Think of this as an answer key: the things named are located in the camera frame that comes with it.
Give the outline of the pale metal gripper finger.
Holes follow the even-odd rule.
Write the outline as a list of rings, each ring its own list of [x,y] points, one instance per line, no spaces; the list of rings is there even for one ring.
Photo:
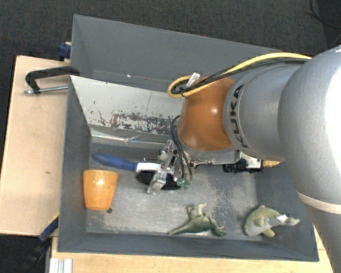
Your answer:
[[[172,159],[174,158],[174,150],[174,141],[168,139],[164,147],[160,150],[157,158],[163,167],[171,167]]]
[[[146,190],[147,193],[155,195],[167,183],[167,173],[163,171],[156,171],[151,178],[151,182]]]

